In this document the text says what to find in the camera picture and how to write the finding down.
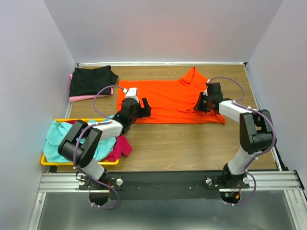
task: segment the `yellow basket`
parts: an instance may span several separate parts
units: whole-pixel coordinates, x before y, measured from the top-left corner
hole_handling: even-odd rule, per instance
[[[82,121],[85,121],[85,122],[89,122],[91,119],[95,120],[95,121],[98,121],[98,122],[101,122],[103,121],[104,119],[103,118],[70,118],[70,119],[56,119],[57,122],[66,122],[66,121],[74,121],[74,120],[82,120]],[[42,156],[42,160],[40,161],[42,165],[49,165],[49,166],[60,166],[60,165],[73,165],[72,162],[62,162],[62,163],[59,163],[59,162],[48,162],[47,161],[47,158],[46,156],[44,155],[43,153],[43,156]],[[105,160],[105,161],[100,161],[98,162],[100,165],[117,165],[119,163],[119,160],[116,160],[115,162],[109,162],[108,160]]]

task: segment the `white backdrop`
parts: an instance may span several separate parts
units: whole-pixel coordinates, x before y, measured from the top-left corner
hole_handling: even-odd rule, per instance
[[[247,65],[261,108],[270,110],[285,165],[307,186],[307,1],[284,1]]]
[[[41,0],[0,1],[0,229],[25,230],[47,130],[68,105],[74,60]]]
[[[45,0],[78,63],[248,61],[282,0]]]

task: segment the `turquoise towel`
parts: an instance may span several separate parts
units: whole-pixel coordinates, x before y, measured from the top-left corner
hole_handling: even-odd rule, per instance
[[[68,133],[72,124],[66,122],[52,121],[50,129],[46,136],[46,143],[44,146],[44,154],[48,162],[69,162],[64,157],[58,154],[58,147],[63,141],[64,137]],[[106,158],[113,150],[113,146],[116,143],[116,138],[107,138],[99,141],[98,147],[95,151],[94,158],[97,161],[101,161]]]

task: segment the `folded black cloth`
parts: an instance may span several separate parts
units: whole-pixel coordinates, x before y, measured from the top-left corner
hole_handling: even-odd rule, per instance
[[[118,76],[111,71],[110,66],[97,69],[75,68],[72,74],[69,97],[81,95],[95,95],[102,88],[114,85]],[[104,90],[101,94],[110,95],[111,88]]]

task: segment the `orange fabric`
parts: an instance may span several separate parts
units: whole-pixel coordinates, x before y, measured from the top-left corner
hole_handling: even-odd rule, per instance
[[[120,80],[126,89],[138,88],[138,98],[146,97],[152,108],[150,117],[137,119],[136,123],[197,124],[217,122],[225,124],[222,115],[194,111],[200,92],[205,91],[206,81],[193,67],[179,80]],[[118,91],[117,108],[120,110],[125,93]]]

